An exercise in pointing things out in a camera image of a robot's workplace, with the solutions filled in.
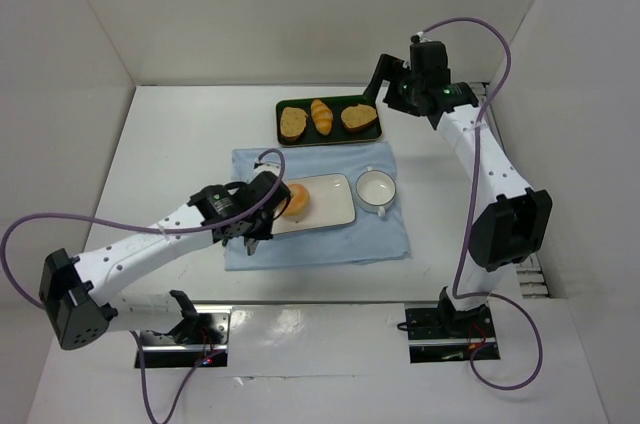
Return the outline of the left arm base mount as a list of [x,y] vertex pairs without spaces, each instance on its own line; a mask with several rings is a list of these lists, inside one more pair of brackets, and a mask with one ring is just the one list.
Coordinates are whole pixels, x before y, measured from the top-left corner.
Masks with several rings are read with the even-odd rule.
[[138,333],[148,369],[188,369],[197,361],[202,368],[227,366],[232,308],[200,304],[196,310],[199,318],[189,335],[182,331]]

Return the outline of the white soup cup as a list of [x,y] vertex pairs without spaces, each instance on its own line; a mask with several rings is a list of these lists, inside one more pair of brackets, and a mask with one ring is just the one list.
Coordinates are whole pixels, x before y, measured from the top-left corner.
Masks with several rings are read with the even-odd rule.
[[384,220],[397,196],[394,179],[386,172],[369,166],[356,180],[355,199],[358,206]]

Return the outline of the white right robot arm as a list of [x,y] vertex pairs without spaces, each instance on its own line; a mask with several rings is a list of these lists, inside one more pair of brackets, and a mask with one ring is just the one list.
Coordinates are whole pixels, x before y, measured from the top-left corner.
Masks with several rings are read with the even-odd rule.
[[441,291],[432,321],[443,335],[461,338],[487,317],[489,295],[508,269],[541,247],[552,199],[515,170],[472,87],[452,82],[444,44],[415,36],[409,50],[407,60],[379,57],[364,96],[373,100],[385,87],[389,108],[427,118],[472,180],[476,194],[463,261],[452,284]]

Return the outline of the orange bagel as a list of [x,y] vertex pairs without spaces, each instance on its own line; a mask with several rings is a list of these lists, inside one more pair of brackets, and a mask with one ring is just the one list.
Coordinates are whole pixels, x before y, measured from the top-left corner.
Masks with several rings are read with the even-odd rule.
[[308,189],[301,184],[290,184],[290,199],[283,210],[283,215],[298,216],[303,214],[310,204],[310,194]]

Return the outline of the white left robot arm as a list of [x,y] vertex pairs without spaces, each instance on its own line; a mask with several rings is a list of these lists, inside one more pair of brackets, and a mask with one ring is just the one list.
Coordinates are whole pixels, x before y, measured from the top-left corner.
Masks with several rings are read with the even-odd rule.
[[140,330],[188,341],[204,325],[187,294],[123,297],[142,277],[189,253],[234,238],[253,254],[292,193],[269,172],[248,183],[209,185],[141,234],[71,256],[64,249],[44,262],[39,299],[60,347],[82,348],[109,331]]

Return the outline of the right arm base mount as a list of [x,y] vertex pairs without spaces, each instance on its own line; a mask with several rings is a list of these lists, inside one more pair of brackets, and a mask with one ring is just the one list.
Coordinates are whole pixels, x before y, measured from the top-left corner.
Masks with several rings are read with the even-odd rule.
[[490,310],[482,308],[470,318],[446,324],[435,307],[409,307],[396,328],[408,339],[411,364],[499,360],[500,351]]

